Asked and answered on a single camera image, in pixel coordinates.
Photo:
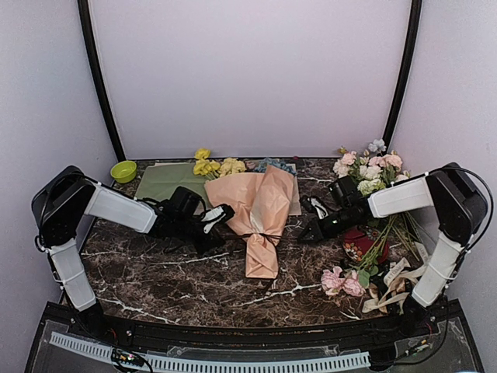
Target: white flower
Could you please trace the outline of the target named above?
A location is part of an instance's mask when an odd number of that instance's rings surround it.
[[[409,178],[404,175],[403,173],[401,173],[400,175],[397,175],[397,177],[395,178],[395,182],[398,183],[399,181],[404,181],[404,180],[408,180]]]
[[[364,180],[359,183],[357,189],[363,196],[367,196],[376,190],[385,188],[385,184],[380,179]]]
[[[345,165],[341,159],[336,161],[335,165],[333,166],[333,172],[336,173],[339,177],[344,177],[349,175],[350,167]]]
[[[367,148],[370,149],[370,151],[372,151],[373,153],[384,152],[385,150],[387,150],[387,147],[385,146],[385,141],[381,139],[374,140],[371,144],[369,144]]]
[[[366,176],[366,171],[367,171],[367,166],[359,166],[359,174],[360,174],[362,177],[365,177],[365,176]]]
[[[364,179],[366,180],[374,180],[378,179],[381,174],[381,167],[380,166],[370,166],[367,168],[366,172],[364,173]]]

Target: green bowl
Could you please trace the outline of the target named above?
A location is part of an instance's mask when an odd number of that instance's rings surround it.
[[[119,183],[129,183],[137,175],[137,164],[133,161],[117,163],[111,170],[110,175]]]

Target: tabletop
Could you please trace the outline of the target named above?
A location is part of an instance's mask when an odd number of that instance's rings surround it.
[[[327,186],[335,179],[334,159],[288,159],[296,164],[300,194],[320,197],[337,208]],[[133,196],[141,175],[157,161],[138,161],[137,178],[116,189]],[[343,291],[333,298],[321,289],[324,269],[332,269],[346,254],[339,239],[298,244],[292,238],[313,218],[302,211],[290,216],[277,246],[280,274],[268,290],[268,280],[245,277],[245,242],[228,241],[198,257],[191,245],[176,239],[153,239],[96,219],[82,249],[90,284],[107,315],[184,326],[281,327],[310,326],[381,316],[363,314],[368,294],[353,297]],[[220,233],[229,234],[227,226]],[[389,260],[403,256],[416,261],[402,245],[394,245]]]

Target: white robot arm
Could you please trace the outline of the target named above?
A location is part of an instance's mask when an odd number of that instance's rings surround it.
[[[176,237],[193,243],[202,255],[224,245],[213,227],[230,219],[234,211],[223,204],[194,216],[199,203],[205,207],[201,196],[181,186],[169,200],[134,200],[69,166],[33,198],[39,229],[36,246],[48,254],[54,277],[75,309],[101,315],[76,247],[76,228],[82,216],[114,221],[155,238]]]
[[[348,177],[330,185],[341,211],[322,213],[315,197],[303,196],[301,202],[309,211],[318,213],[299,236],[299,242],[317,242],[336,237],[368,218],[386,218],[404,211],[433,206],[440,222],[436,248],[426,272],[415,286],[412,297],[423,307],[434,303],[454,269],[461,264],[465,250],[488,212],[488,204],[480,190],[461,171],[457,163],[417,176],[363,198]]]

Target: vent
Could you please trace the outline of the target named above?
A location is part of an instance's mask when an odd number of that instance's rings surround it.
[[[97,361],[112,364],[110,360],[112,347],[57,332],[52,332],[50,344]],[[156,373],[175,371],[185,373],[329,373],[370,366],[369,353],[367,352],[320,359],[266,363],[183,360],[150,353],[142,356],[147,359]],[[148,371],[148,368],[142,367],[141,370]]]

